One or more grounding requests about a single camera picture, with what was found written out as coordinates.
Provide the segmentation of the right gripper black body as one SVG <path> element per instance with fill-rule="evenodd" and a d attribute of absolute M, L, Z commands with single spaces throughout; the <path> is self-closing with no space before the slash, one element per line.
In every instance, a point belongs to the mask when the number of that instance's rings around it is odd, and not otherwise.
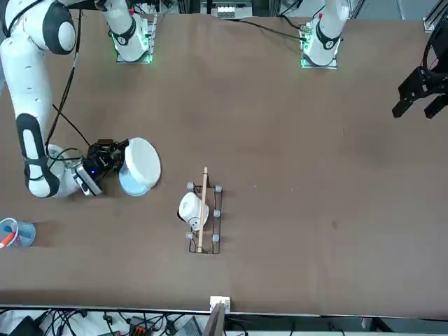
<path fill-rule="evenodd" d="M 107 160 L 121 159 L 119 156 L 110 156 L 106 152 L 108 139 L 98 139 L 89 146 L 87 156 L 83 159 L 82 165 L 94 182 L 100 182 L 104 177 L 104 168 Z"/>

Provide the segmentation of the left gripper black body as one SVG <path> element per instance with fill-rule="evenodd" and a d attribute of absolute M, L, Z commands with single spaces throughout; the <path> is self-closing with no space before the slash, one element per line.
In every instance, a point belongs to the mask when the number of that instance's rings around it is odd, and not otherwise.
<path fill-rule="evenodd" d="M 428 66 L 430 49 L 433 49 L 437 61 L 433 68 Z M 428 79 L 439 84 L 447 79 L 447 24 L 439 24 L 430 35 L 423 52 L 421 66 Z"/>

